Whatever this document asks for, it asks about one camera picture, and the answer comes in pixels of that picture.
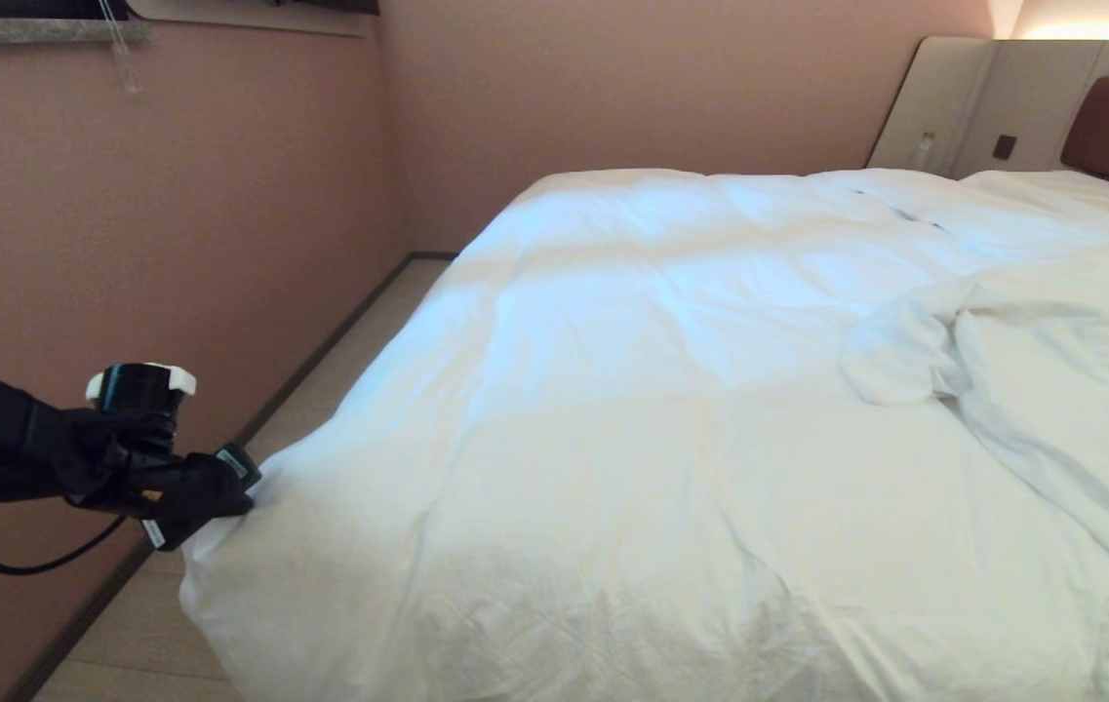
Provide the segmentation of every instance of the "marble window sill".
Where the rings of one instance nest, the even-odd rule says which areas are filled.
[[[125,41],[150,41],[147,22],[123,21],[121,35]],[[102,20],[0,20],[0,44],[73,43],[73,41],[111,41],[112,32]]]

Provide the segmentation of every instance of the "robotic arm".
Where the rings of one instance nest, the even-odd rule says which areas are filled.
[[[0,502],[62,496],[69,505],[120,515],[64,559],[16,569],[32,574],[69,562],[125,517],[142,520],[152,543],[173,551],[215,517],[245,515],[260,470],[245,450],[174,454],[176,409],[194,378],[156,364],[121,364],[91,379],[94,408],[58,409],[0,381]]]

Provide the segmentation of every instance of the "wooden floor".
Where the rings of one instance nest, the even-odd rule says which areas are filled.
[[[273,415],[247,445],[247,452],[263,461],[327,421],[447,265],[411,262]],[[182,613],[176,591],[183,573],[180,553],[154,553],[47,681],[35,702],[241,701],[206,640]]]

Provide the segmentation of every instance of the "bottle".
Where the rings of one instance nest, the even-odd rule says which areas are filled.
[[[925,172],[927,170],[927,164],[932,161],[932,146],[935,145],[935,142],[936,133],[923,133],[923,140],[918,142],[918,147],[914,150],[914,156],[910,156],[912,172]]]

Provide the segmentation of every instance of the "white duvet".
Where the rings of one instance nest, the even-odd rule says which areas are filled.
[[[1109,244],[976,177],[542,180],[185,546],[185,610],[252,702],[1109,698],[1103,539],[837,365],[903,293]]]

